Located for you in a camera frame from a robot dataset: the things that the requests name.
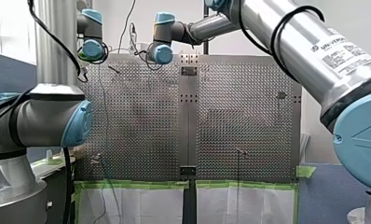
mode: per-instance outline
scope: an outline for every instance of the universal robots label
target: universal robots label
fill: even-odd
[[[371,63],[371,55],[335,30],[332,33],[333,35],[311,48],[328,67],[343,77],[358,66]]]

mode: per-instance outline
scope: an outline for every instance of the white wall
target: white wall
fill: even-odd
[[[34,21],[26,0],[0,0],[0,53],[35,63]]]

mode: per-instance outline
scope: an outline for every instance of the pegboard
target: pegboard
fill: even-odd
[[[199,57],[199,179],[291,182],[301,88],[269,57]]]
[[[88,69],[81,89],[92,101],[92,129],[76,178],[178,179],[177,63],[151,71],[114,55]],[[90,162],[99,153],[103,166]]]
[[[185,65],[196,67],[196,79],[183,81]],[[89,67],[81,89],[92,101],[93,122],[76,179],[178,180],[180,165],[193,157],[198,179],[295,178],[301,89],[269,57],[200,55],[191,63],[176,55],[151,71],[138,58],[111,55]],[[180,102],[184,90],[195,109]],[[98,153],[103,166],[90,162]]]

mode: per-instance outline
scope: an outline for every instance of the robotic arm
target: robotic arm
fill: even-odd
[[[23,94],[0,93],[0,223],[46,222],[49,208],[46,183],[35,179],[26,158],[27,147],[75,147],[83,144],[89,135],[91,104],[78,88],[81,68],[75,56],[76,33],[84,38],[78,50],[79,58],[89,63],[107,58],[108,50],[102,41],[102,16],[98,11],[77,12],[75,1],[35,2],[28,1],[39,25],[36,26],[37,85]],[[66,171],[68,183],[62,223],[67,223],[70,212],[68,154]]]
[[[170,13],[157,14],[149,59],[169,63],[172,41],[197,45],[244,24],[285,73],[319,102],[321,123],[333,134],[340,161],[371,188],[371,55],[325,24],[314,7],[282,0],[205,4],[219,14],[189,24],[175,21]]]

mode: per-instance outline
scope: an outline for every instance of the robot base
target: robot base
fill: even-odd
[[[350,224],[371,224],[371,200],[366,208],[357,208],[348,213]]]

